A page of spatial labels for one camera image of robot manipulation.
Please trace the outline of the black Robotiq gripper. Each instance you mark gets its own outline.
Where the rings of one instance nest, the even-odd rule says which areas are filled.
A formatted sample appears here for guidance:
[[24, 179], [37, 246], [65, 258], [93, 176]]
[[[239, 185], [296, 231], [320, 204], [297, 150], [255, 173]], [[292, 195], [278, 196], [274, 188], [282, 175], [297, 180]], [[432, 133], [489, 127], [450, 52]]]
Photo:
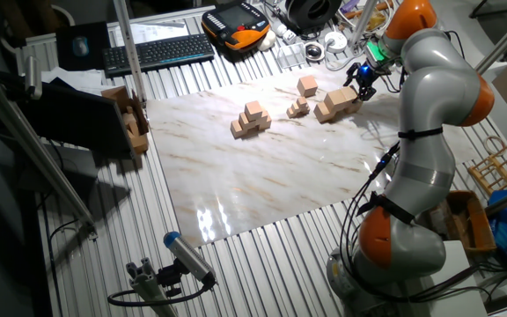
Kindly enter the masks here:
[[352, 81], [355, 81], [359, 87], [358, 98], [367, 101], [376, 93], [376, 89], [372, 86], [373, 83], [379, 77], [390, 74], [389, 69], [373, 68], [367, 62], [353, 63], [348, 69], [348, 76], [343, 85], [349, 86]]

